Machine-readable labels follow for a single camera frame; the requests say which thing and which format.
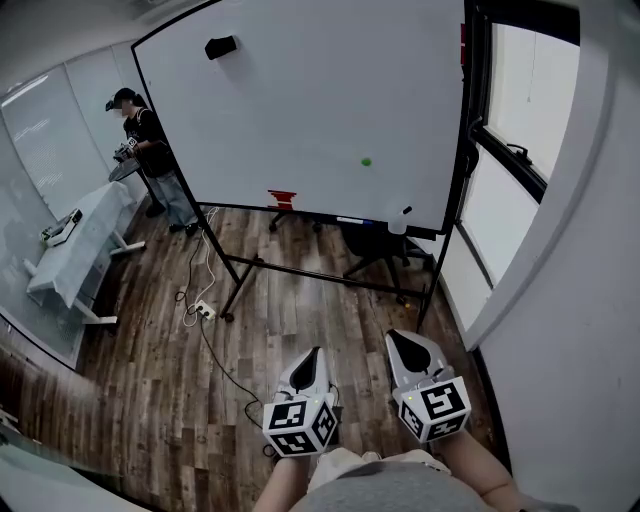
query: window handle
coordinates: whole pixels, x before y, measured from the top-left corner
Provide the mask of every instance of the window handle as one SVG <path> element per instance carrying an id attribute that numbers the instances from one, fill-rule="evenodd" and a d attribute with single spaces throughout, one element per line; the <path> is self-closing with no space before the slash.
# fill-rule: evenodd
<path id="1" fill-rule="evenodd" d="M 514 151 L 514 153 L 523 160 L 527 165 L 533 164 L 531 158 L 529 158 L 529 150 L 525 147 L 519 146 L 518 144 L 507 144 L 508 148 L 517 148 L 520 151 Z"/>

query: whiteboard frame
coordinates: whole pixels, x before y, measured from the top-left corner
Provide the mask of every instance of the whiteboard frame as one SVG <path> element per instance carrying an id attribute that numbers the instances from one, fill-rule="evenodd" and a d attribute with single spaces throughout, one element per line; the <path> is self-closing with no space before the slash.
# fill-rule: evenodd
<path id="1" fill-rule="evenodd" d="M 221 0 L 208 0 L 208 1 L 206 1 L 206 2 L 204 2 L 202 4 L 200 4 L 200 5 L 197 5 L 196 7 L 193 7 L 191 9 L 179 14 L 175 18 L 172 18 L 171 20 L 167 21 L 166 23 L 160 25 L 159 27 L 157 27 L 156 29 L 152 30 L 147 35 L 143 36 L 142 38 L 140 38 L 139 40 L 137 40 L 136 42 L 134 42 L 131 45 L 131 52 L 133 53 L 133 58 L 134 58 L 134 61 L 136 63 L 136 67 L 138 69 L 138 73 L 140 74 L 140 80 L 142 81 L 142 86 L 144 87 L 146 96 L 149 99 L 149 105 L 154 111 L 156 109 L 155 109 L 155 106 L 153 104 L 153 98 L 152 98 L 152 96 L 151 96 L 151 94 L 149 92 L 149 89 L 147 88 L 146 80 L 144 78 L 144 74 L 142 73 L 142 69 L 140 67 L 140 62 L 139 62 L 138 56 L 136 54 L 136 48 L 140 44 L 142 44 L 145 41 L 149 40 L 154 35 L 162 32 L 163 30 L 165 30 L 166 28 L 170 27 L 174 23 L 177 23 L 178 21 L 180 21 L 180 20 L 182 20 L 182 19 L 184 19 L 184 18 L 186 18 L 188 16 L 191 16 L 192 14 L 194 14 L 194 13 L 196 13 L 196 12 L 202 10 L 202 9 L 205 9 L 205 8 L 207 8 L 207 7 L 209 7 L 209 6 L 213 5 L 213 4 L 216 4 L 216 3 L 220 2 L 220 1 Z M 465 27 L 466 25 L 470 24 L 470 21 L 473 18 L 473 9 L 475 7 L 476 2 L 475 2 L 475 0 L 463 0 L 463 2 L 464 2 L 464 17 L 465 17 L 465 24 L 463 25 L 463 27 Z M 321 273 L 317 273 L 317 272 L 309 272 L 309 271 L 305 271 L 305 270 L 301 270 L 301 269 L 285 267 L 285 266 L 282 266 L 282 265 L 274 265 L 272 263 L 265 262 L 264 260 L 262 260 L 259 257 L 259 255 L 256 255 L 253 259 L 248 259 L 248 258 L 244 258 L 244 257 L 240 257 L 240 256 L 234 256 L 234 255 L 226 254 L 224 252 L 224 249 L 220 245 L 217 237 L 215 236 L 213 230 L 211 229 L 211 226 L 208 224 L 204 214 L 202 213 L 202 210 L 200 208 L 201 206 L 210 205 L 210 206 L 220 206 L 220 207 L 225 207 L 225 208 L 239 208 L 239 209 L 245 209 L 245 210 L 269 211 L 269 212 L 272 212 L 274 214 L 278 214 L 278 213 L 282 212 L 282 213 L 286 213 L 286 214 L 295 214 L 295 215 L 313 217 L 315 219 L 318 219 L 321 223 L 324 223 L 324 224 L 341 225 L 341 224 L 347 224 L 347 223 L 344 223 L 344 222 L 341 222 L 340 220 L 338 220 L 338 216 L 336 216 L 336 215 L 324 214 L 324 213 L 307 212 L 307 211 L 302 211 L 302 210 L 285 210 L 285 209 L 281 209 L 281 208 L 265 208 L 265 207 L 258 207 L 258 206 L 252 206 L 252 205 L 226 204 L 226 203 L 214 203 L 214 202 L 198 202 L 198 201 L 196 201 L 196 199 L 195 199 L 195 197 L 193 195 L 193 192 L 189 188 L 189 183 L 187 182 L 184 174 L 182 173 L 182 170 L 180 169 L 180 164 L 178 162 L 178 168 L 176 169 L 176 173 L 175 173 L 176 177 L 178 178 L 178 181 L 180 182 L 180 185 L 182 186 L 182 188 L 183 188 L 183 190 L 185 192 L 185 195 L 187 196 L 187 199 L 189 200 L 189 203 L 191 204 L 191 207 L 194 209 L 194 211 L 195 211 L 195 213 L 196 213 L 196 215 L 198 217 L 198 222 L 200 224 L 200 227 L 206 233 L 206 235 L 209 238 L 209 240 L 211 241 L 214 249 L 218 253 L 218 256 L 220 257 L 220 259 L 222 260 L 223 264 L 225 265 L 227 271 L 229 272 L 229 274 L 231 274 L 231 277 L 235 281 L 235 287 L 231 291 L 231 294 L 230 294 L 229 298 L 227 299 L 226 304 L 224 305 L 224 307 L 220 311 L 220 315 L 219 316 L 221 318 L 224 318 L 225 321 L 227 321 L 227 322 L 232 322 L 233 321 L 234 318 L 233 318 L 233 315 L 231 313 L 229 313 L 229 309 L 231 308 L 231 305 L 232 305 L 234 299 L 236 298 L 238 292 L 240 291 L 240 288 L 244 284 L 249 272 L 255 266 L 255 267 L 259 267 L 259 268 L 277 270 L 277 271 L 280 271 L 280 272 L 286 272 L 286 273 L 300 275 L 300 276 L 304 276 L 304 277 L 311 277 L 313 279 L 321 279 L 321 280 L 324 280 L 324 281 L 331 281 L 331 282 L 335 282 L 335 283 L 344 284 L 344 285 L 347 285 L 347 286 L 357 286 L 357 287 L 367 288 L 367 289 L 381 291 L 381 292 L 406 295 L 406 296 L 409 296 L 409 297 L 417 297 L 417 298 L 420 299 L 420 311 L 419 311 L 419 314 L 418 314 L 418 325 L 416 327 L 416 330 L 420 329 L 420 326 L 422 325 L 422 322 L 423 322 L 424 317 L 426 315 L 427 308 L 429 307 L 429 304 L 431 302 L 431 298 L 433 296 L 433 293 L 435 292 L 435 288 L 436 288 L 437 283 L 438 283 L 438 278 L 439 278 L 440 272 L 442 270 L 442 264 L 443 264 L 444 258 L 446 256 L 447 248 L 448 248 L 448 245 L 449 245 L 449 241 L 451 239 L 451 234 L 452 234 L 456 219 L 458 218 L 459 213 L 461 211 L 461 207 L 462 207 L 461 201 L 462 201 L 462 198 L 464 196 L 463 192 L 464 192 L 464 189 L 465 189 L 465 186 L 466 186 L 466 182 L 468 180 L 467 168 L 468 168 L 469 163 L 472 162 L 472 160 L 473 160 L 473 158 L 471 158 L 469 156 L 469 154 L 468 154 L 468 152 L 469 152 L 469 144 L 473 145 L 473 143 L 470 141 L 470 138 L 469 138 L 469 118 L 468 118 L 469 109 L 470 109 L 470 97 L 471 97 L 471 81 L 472 81 L 471 59 L 472 59 L 472 55 L 473 55 L 473 53 L 472 53 L 471 38 L 462 36 L 461 56 L 460 56 L 461 62 L 460 63 L 461 63 L 461 66 L 463 68 L 463 89 L 462 89 L 462 105 L 461 105 L 461 110 L 460 110 L 460 124 L 459 124 L 459 129 L 458 129 L 458 144 L 457 144 L 456 155 L 455 155 L 455 159 L 454 159 L 454 168 L 453 168 L 453 173 L 452 173 L 452 178 L 451 178 L 451 187 L 449 189 L 449 197 L 447 199 L 447 206 L 446 206 L 446 210 L 445 210 L 445 217 L 444 217 L 443 222 L 442 222 L 442 227 L 441 227 L 440 230 L 435 230 L 435 229 L 422 228 L 422 227 L 418 227 L 418 226 L 408 226 L 406 234 L 405 234 L 406 236 L 414 236 L 414 237 L 424 238 L 424 239 L 428 239 L 428 240 L 435 240 L 436 235 L 444 235 L 443 246 L 442 246 L 442 249 L 440 251 L 440 255 L 438 257 L 436 266 L 434 268 L 433 275 L 432 275 L 432 278 L 431 278 L 431 283 L 429 285 L 428 291 L 425 291 L 424 287 L 423 287 L 422 291 L 408 290 L 408 289 L 396 288 L 396 287 L 388 286 L 388 285 L 381 285 L 381 284 L 376 284 L 376 283 L 368 283 L 368 282 L 364 282 L 364 281 L 357 281 L 357 280 L 354 280 L 354 279 L 346 279 L 346 278 L 343 278 L 343 277 L 332 276 L 332 275 L 328 275 L 328 274 L 321 274 Z M 484 82 L 484 84 L 487 84 L 490 81 L 490 78 L 486 77 L 486 76 L 483 76 L 481 81 Z M 388 231 L 388 224 L 386 222 L 380 222 L 380 221 L 373 221 L 373 222 L 372 221 L 368 221 L 368 223 L 366 225 L 363 225 L 362 227 L 363 227 L 363 229 L 370 229 L 372 231 L 380 231 L 380 230 Z M 244 264 L 247 265 L 246 268 L 244 269 L 244 271 L 242 272 L 242 275 L 240 275 L 240 276 L 238 275 L 236 270 L 231 265 L 231 261 L 235 261 L 235 262 L 238 262 L 238 263 L 244 263 Z"/>

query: black t-shirt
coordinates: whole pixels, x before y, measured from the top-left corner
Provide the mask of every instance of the black t-shirt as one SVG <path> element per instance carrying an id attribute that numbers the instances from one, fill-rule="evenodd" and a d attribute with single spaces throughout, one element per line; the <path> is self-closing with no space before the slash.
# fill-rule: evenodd
<path id="1" fill-rule="evenodd" d="M 155 112 L 148 108 L 140 109 L 135 116 L 125 120 L 124 131 L 127 138 L 133 137 L 138 142 L 161 141 L 140 152 L 138 160 L 147 176 L 157 178 L 176 168 L 177 163 Z"/>

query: power strip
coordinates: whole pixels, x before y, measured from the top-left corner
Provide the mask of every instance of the power strip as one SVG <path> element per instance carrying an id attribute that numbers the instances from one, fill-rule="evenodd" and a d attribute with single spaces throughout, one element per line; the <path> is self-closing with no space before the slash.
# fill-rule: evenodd
<path id="1" fill-rule="evenodd" d="M 196 313 L 200 313 L 207 320 L 213 320 L 216 316 L 215 310 L 203 300 L 196 302 Z"/>

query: white tablecloth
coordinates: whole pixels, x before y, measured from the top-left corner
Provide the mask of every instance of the white tablecloth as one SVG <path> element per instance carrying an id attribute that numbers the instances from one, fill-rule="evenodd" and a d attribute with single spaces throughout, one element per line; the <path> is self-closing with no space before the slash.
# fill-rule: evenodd
<path id="1" fill-rule="evenodd" d="M 65 243 L 45 251 L 27 293 L 37 298 L 38 292 L 54 289 L 70 308 L 120 213 L 132 203 L 122 183 L 104 185 L 78 201 L 82 219 Z"/>

